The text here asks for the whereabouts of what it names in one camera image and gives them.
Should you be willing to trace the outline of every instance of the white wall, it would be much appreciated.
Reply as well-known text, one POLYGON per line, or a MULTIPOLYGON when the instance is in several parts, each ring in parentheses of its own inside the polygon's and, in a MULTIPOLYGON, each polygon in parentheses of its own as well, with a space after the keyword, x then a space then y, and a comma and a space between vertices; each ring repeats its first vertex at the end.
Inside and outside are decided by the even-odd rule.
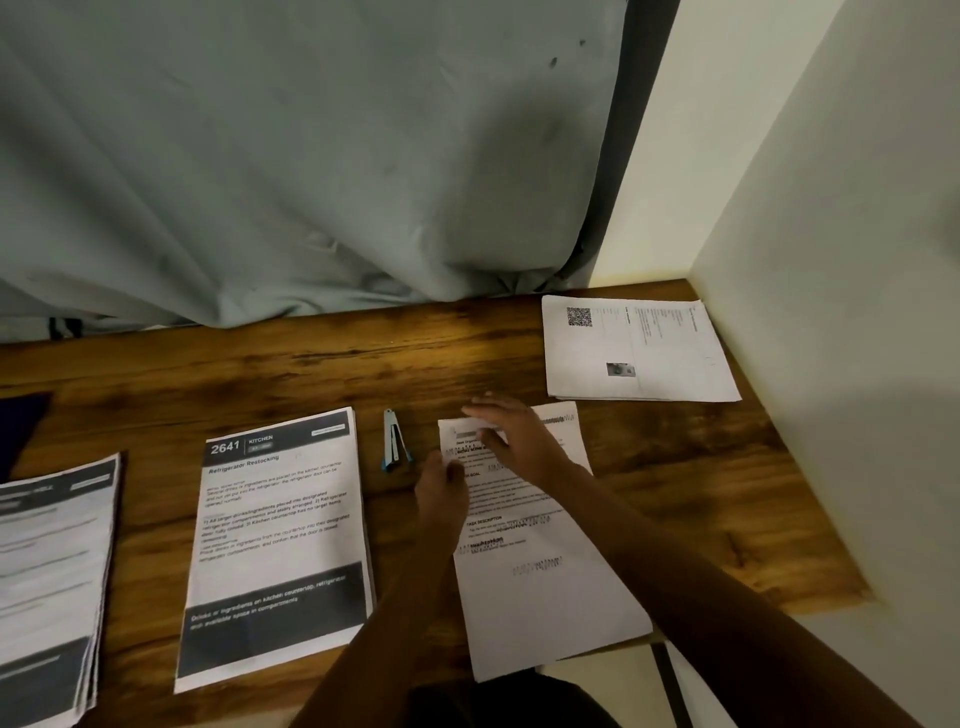
POLYGON ((842 0, 682 0, 589 285, 683 278, 842 0))
POLYGON ((804 619, 960 725, 960 4, 848 0, 692 280, 880 603, 804 619))

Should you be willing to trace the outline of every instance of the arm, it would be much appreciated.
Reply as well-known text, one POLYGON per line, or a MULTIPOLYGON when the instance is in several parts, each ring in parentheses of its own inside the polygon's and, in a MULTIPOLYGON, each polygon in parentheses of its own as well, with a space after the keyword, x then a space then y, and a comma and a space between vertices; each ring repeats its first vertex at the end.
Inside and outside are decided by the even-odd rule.
POLYGON ((464 412, 502 428, 509 445, 492 430, 478 434, 584 529, 738 726, 918 727, 797 622, 601 487, 532 409, 488 393, 464 412))
POLYGON ((441 578, 467 518, 469 493, 459 463, 431 452, 417 483, 420 532, 413 553, 294 718, 291 728, 390 726, 413 678, 420 639, 433 618, 441 578))

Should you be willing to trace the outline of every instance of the person's right hand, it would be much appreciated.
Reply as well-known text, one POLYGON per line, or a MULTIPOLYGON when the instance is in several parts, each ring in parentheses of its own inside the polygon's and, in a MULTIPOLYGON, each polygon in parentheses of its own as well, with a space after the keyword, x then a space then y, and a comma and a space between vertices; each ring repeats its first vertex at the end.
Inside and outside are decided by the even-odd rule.
POLYGON ((504 466, 547 493, 556 482, 570 478, 579 468, 566 456, 537 413, 519 400, 488 392, 484 397, 474 397, 463 411, 500 427, 509 445, 488 427, 477 430, 477 439, 504 466))

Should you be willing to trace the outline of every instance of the paper stack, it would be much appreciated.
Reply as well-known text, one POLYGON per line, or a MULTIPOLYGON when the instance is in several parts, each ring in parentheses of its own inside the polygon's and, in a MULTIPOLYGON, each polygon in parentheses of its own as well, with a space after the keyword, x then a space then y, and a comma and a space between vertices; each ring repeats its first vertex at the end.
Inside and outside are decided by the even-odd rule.
POLYGON ((372 611, 353 409, 207 440, 174 692, 346 644, 372 611))
POLYGON ((738 401, 700 301, 544 296, 547 392, 560 400, 738 401))
POLYGON ((76 724, 97 702, 120 455, 0 486, 0 724, 76 724))

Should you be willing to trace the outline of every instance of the task sheet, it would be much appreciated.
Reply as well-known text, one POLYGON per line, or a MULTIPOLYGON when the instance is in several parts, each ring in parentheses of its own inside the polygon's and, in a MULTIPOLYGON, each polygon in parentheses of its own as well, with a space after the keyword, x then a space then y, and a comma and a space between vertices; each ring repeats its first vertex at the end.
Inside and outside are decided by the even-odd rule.
POLYGON ((174 692, 346 644, 372 609, 353 410, 207 440, 174 692))
MULTIPOLYGON (((589 468, 576 403, 534 411, 570 459, 589 468)), ((477 441, 488 423, 439 425, 444 461, 463 463, 470 490, 454 563, 478 682, 651 631, 646 612, 560 504, 477 441)))
POLYGON ((120 455, 0 486, 0 725, 96 704, 120 455))
POLYGON ((560 400, 737 401, 700 301, 544 296, 546 388, 560 400))

